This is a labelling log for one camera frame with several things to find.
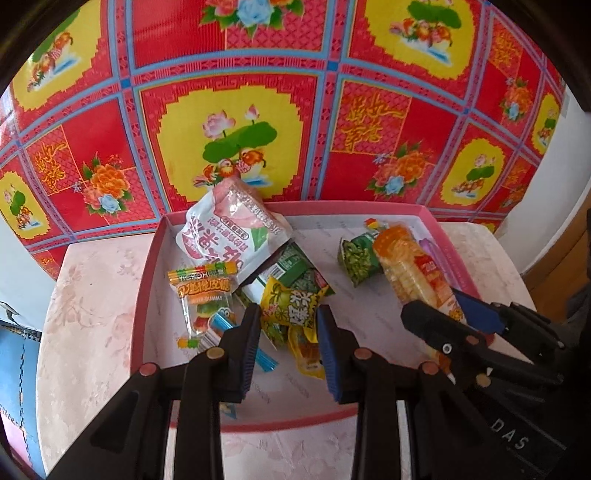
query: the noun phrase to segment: pink box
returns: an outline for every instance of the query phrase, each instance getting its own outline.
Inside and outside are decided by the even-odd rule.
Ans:
[[[294,239],[320,270],[336,294],[326,299],[338,324],[353,331],[363,346],[387,360],[409,367],[424,361],[422,342],[407,332],[400,321],[401,305],[383,275],[353,288],[336,261],[342,238],[365,231],[366,218],[403,221],[417,239],[438,247],[436,261],[464,292],[479,297],[461,258],[435,218],[423,206],[379,202],[277,202],[269,209],[284,215],[294,227]],[[175,235],[186,221],[185,212],[164,216],[156,230],[139,287],[131,343],[131,372],[144,362],[162,368],[189,361],[194,351],[181,350],[176,339],[185,325],[180,301],[168,285],[167,271],[190,266],[176,245]],[[249,394],[236,406],[237,419],[222,415],[222,431],[254,432],[302,427],[342,419],[356,413],[355,406],[334,403],[326,384],[301,375],[289,352],[275,351],[264,335],[259,344],[279,366],[264,373],[257,370]]]

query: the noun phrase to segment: snack bag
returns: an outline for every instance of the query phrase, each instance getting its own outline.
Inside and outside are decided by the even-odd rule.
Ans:
[[[236,262],[237,287],[291,235],[289,223],[269,212],[256,190],[228,177],[187,211],[176,242],[196,265]]]
[[[209,319],[217,312],[234,320],[232,287],[237,271],[236,262],[217,262],[168,272],[170,286],[183,305],[187,326],[188,338],[179,339],[179,347],[197,348]]]
[[[295,364],[300,373],[324,380],[324,367],[318,343],[308,341],[302,327],[290,326],[287,335],[290,351],[295,357]]]
[[[466,323],[466,317],[443,273],[406,226],[397,224],[382,231],[375,239],[374,252],[403,304],[422,300],[454,320]],[[449,366],[449,361],[446,362],[445,357],[431,347],[427,347],[427,353],[441,366]]]
[[[377,233],[364,233],[352,240],[341,239],[337,260],[345,269],[347,276],[357,287],[376,273],[382,272],[382,267],[375,256],[373,245]]]
[[[252,281],[248,279],[238,290],[248,300],[261,302],[269,278],[274,277],[284,287],[318,293],[328,286],[326,295],[334,294],[322,274],[294,241],[283,245],[272,258],[265,262]],[[287,343],[287,327],[278,323],[261,320],[261,329],[275,348]]]
[[[316,309],[327,290],[328,286],[318,293],[295,290],[270,277],[261,299],[261,320],[303,327],[306,338],[317,343]]]

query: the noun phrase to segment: blue object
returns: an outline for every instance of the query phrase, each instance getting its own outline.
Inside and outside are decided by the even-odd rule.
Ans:
[[[455,288],[453,289],[453,292],[466,316],[468,325],[482,333],[503,334],[505,323],[503,323],[499,314],[489,304],[475,299]]]
[[[0,410],[25,433],[33,470],[45,478],[35,414],[39,342],[40,334],[0,322]]]
[[[235,325],[228,322],[226,318],[219,312],[212,316],[210,320],[210,326],[223,332],[235,327]],[[278,365],[276,360],[271,358],[260,348],[256,349],[255,362],[263,369],[264,372],[272,372]]]
[[[322,357],[326,385],[335,401],[340,402],[340,399],[343,397],[343,391],[339,382],[339,362],[336,359],[335,348],[331,343],[332,337],[324,320],[324,310],[316,310],[316,321],[318,328],[318,346],[320,347],[320,356]]]

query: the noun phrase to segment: chinese calligraphy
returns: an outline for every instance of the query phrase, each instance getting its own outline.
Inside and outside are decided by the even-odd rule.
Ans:
[[[67,145],[64,142],[47,145],[42,141],[41,150],[33,155],[33,162],[41,174],[40,180],[47,185],[52,193],[58,191],[57,182],[66,178],[66,172],[56,160],[57,152],[66,148]]]
[[[405,112],[390,108],[377,92],[370,98],[354,97],[345,119],[348,124],[341,129],[345,134],[345,150],[353,152],[359,142],[380,142],[384,128],[382,118],[388,115],[403,118]]]

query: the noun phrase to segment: pink floral tablecloth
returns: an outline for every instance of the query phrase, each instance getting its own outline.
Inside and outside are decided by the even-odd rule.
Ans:
[[[484,301],[534,307],[515,266],[484,226],[441,225]],[[37,369],[37,425],[47,472],[129,377],[135,299],[152,236],[73,244],[66,253]],[[280,432],[224,434],[226,477],[350,478],[355,425],[351,418]],[[170,449],[173,439],[171,433]],[[166,475],[172,478],[170,465]]]

